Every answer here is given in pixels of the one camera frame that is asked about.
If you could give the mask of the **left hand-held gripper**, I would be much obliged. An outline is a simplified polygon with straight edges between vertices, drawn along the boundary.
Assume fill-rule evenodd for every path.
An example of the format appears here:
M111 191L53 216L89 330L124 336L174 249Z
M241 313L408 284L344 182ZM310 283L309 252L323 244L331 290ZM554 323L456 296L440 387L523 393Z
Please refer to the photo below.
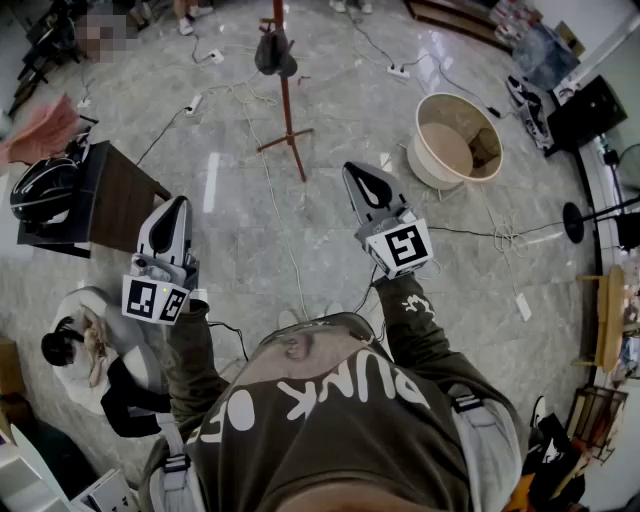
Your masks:
M159 325L177 322L198 282L199 261L191 251L192 220L191 202L177 196L143 222L130 272L123 276L125 316Z

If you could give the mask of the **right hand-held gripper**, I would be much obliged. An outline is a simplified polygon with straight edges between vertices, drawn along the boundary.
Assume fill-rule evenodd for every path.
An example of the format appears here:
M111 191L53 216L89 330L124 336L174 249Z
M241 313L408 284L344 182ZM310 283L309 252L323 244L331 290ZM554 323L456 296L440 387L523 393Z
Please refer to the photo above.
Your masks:
M406 191L392 174L363 162L348 161L342 169L351 206L362 226L356 239L388 279L423 267L433 258L424 218L406 203Z

